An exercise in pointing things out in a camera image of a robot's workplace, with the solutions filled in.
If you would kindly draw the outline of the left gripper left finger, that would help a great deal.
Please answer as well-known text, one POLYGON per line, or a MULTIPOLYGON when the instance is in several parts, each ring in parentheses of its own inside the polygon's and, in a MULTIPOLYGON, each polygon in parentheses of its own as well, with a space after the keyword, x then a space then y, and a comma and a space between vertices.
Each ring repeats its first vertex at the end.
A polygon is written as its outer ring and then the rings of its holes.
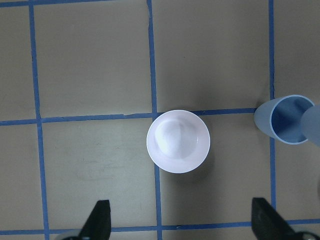
POLYGON ((96 202, 76 240, 108 240, 111 236, 111 208, 109 200, 96 202))

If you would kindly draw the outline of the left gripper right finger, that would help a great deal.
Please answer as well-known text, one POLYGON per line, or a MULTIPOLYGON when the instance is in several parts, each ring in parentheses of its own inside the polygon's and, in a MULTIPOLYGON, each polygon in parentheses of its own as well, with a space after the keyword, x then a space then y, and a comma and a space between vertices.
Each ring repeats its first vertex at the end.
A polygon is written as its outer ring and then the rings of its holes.
POLYGON ((257 240, 299 240, 300 234, 263 197, 251 202, 251 229, 257 240))

